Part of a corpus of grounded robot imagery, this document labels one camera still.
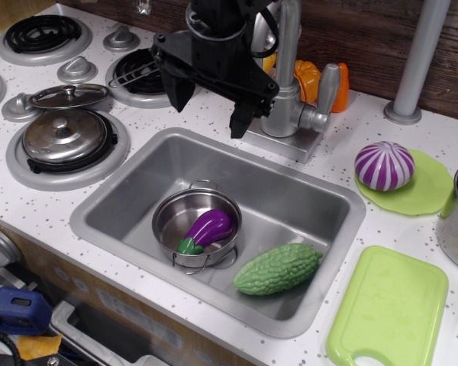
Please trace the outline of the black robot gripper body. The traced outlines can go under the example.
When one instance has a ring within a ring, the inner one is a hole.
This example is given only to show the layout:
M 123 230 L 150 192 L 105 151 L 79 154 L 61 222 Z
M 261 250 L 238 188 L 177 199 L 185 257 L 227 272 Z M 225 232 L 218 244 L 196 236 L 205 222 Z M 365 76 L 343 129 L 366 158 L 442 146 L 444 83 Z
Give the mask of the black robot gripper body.
M 235 103 L 245 98 L 264 98 L 270 110 L 279 87 L 251 54 L 256 16 L 269 4 L 190 2 L 185 11 L 185 30 L 158 33 L 153 38 L 151 53 L 158 69 L 165 60 L 184 65 L 192 70 L 195 86 Z

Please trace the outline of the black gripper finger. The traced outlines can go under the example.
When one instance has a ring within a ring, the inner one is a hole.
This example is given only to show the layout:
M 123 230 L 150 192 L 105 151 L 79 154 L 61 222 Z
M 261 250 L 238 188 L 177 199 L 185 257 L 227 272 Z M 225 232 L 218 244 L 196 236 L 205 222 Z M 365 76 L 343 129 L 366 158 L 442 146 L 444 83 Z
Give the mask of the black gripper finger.
M 192 70 L 184 65 L 165 60 L 159 65 L 163 87 L 171 105 L 181 112 L 193 96 L 195 83 Z
M 268 112 L 269 104 L 264 98 L 245 98 L 236 102 L 230 119 L 231 139 L 241 139 L 253 120 Z

